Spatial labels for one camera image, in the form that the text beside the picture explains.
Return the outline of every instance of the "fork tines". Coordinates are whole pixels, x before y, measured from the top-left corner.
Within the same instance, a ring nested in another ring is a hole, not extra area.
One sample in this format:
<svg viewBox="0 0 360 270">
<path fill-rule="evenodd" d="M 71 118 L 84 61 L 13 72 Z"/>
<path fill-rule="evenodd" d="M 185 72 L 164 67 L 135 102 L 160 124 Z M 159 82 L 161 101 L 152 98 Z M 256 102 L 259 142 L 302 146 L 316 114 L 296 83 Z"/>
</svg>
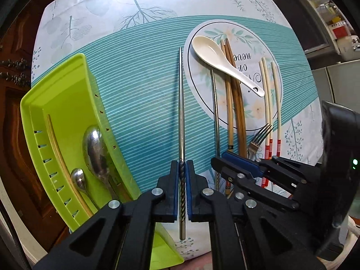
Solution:
<svg viewBox="0 0 360 270">
<path fill-rule="evenodd" d="M 262 141 L 264 141 L 264 139 L 266 138 L 267 135 L 269 135 L 269 133 L 272 130 L 272 125 L 270 125 L 269 123 L 267 123 L 265 126 L 263 126 L 253 137 L 253 139 L 250 141 L 255 145 L 260 146 L 260 144 L 262 143 Z"/>
</svg>

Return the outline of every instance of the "table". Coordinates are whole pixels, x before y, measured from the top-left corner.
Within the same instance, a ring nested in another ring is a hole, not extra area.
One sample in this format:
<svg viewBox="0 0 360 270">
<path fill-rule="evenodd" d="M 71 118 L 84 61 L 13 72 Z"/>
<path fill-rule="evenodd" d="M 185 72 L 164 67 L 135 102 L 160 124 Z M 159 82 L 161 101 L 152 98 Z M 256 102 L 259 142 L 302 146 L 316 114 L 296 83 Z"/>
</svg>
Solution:
<svg viewBox="0 0 360 270">
<path fill-rule="evenodd" d="M 127 165 L 146 191 L 178 158 L 178 49 L 183 47 L 186 158 L 213 187 L 211 85 L 209 70 L 190 46 L 196 34 L 215 41 L 228 38 L 236 66 L 260 84 L 260 58 L 277 64 L 284 131 L 281 155 L 314 165 L 323 150 L 316 86 L 296 35 L 272 0 L 55 0 L 46 7 L 37 32 L 32 86 L 69 56 L 84 53 Z M 225 151 L 224 80 L 220 73 L 215 75 L 220 144 Z M 242 92 L 249 141 L 265 123 L 264 102 L 244 86 Z M 275 101 L 273 110 L 276 128 Z M 262 145 L 257 157 L 263 157 L 263 151 Z M 268 189 L 287 194 L 271 183 Z M 164 227 L 185 259 L 210 251 L 206 224 L 187 222 L 185 241 L 179 240 L 177 223 Z"/>
</svg>

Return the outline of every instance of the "plastic container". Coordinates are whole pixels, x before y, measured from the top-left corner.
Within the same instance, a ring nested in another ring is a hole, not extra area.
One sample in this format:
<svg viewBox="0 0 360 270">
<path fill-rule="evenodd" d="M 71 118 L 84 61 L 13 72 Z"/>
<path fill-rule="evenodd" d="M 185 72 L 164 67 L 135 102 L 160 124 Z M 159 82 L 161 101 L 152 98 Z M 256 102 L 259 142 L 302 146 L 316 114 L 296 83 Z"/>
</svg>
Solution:
<svg viewBox="0 0 360 270">
<path fill-rule="evenodd" d="M 323 18 L 323 20 L 328 23 L 333 18 L 336 17 L 335 11 L 326 4 L 321 4 L 319 7 L 316 8 L 316 11 L 319 13 L 319 15 Z"/>
<path fill-rule="evenodd" d="M 311 0 L 312 4 L 314 5 L 314 7 L 318 7 L 321 4 L 327 4 L 330 2 L 330 0 Z"/>
<path fill-rule="evenodd" d="M 332 25 L 329 25 L 329 29 L 334 39 L 350 36 L 350 30 L 345 21 L 339 21 Z"/>
<path fill-rule="evenodd" d="M 72 56 L 46 75 L 24 96 L 20 110 L 27 146 L 39 179 L 57 212 L 72 231 L 89 219 L 89 214 L 76 197 L 54 153 L 48 115 L 67 170 L 83 169 L 89 192 L 98 206 L 109 202 L 111 195 L 87 169 L 82 155 L 82 137 L 93 124 L 99 126 L 117 169 L 114 181 L 118 185 L 120 201 L 133 200 L 141 194 L 111 132 L 96 79 L 84 54 Z M 81 195 L 95 213 L 91 201 Z M 169 234 L 161 224 L 157 224 L 151 269 L 167 268 L 183 261 Z"/>
</svg>

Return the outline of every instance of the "white ceramic spoon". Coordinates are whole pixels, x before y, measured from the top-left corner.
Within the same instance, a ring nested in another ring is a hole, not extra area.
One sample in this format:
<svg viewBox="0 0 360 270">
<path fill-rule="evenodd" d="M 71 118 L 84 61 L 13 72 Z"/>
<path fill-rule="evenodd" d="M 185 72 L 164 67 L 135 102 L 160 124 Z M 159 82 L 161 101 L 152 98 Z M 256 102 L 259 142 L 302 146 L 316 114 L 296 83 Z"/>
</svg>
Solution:
<svg viewBox="0 0 360 270">
<path fill-rule="evenodd" d="M 250 90 L 253 91 L 257 96 L 264 97 L 264 90 L 255 82 L 253 82 L 253 80 L 246 77 L 244 73 L 233 67 L 225 57 L 221 48 L 212 39 L 204 36 L 196 36 L 193 38 L 191 44 L 195 53 L 204 62 L 239 80 L 241 83 L 250 88 Z"/>
</svg>

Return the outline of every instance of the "wooden cabinet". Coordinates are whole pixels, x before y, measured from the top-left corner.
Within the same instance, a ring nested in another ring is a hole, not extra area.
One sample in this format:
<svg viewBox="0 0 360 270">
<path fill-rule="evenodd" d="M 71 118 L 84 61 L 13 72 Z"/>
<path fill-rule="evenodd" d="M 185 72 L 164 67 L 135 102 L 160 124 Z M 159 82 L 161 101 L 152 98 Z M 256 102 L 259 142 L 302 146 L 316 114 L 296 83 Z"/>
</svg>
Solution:
<svg viewBox="0 0 360 270">
<path fill-rule="evenodd" d="M 0 40 L 0 178 L 24 225 L 46 251 L 69 231 L 36 174 L 22 127 L 20 101 L 30 87 L 40 19 L 52 1 L 31 0 Z"/>
</svg>

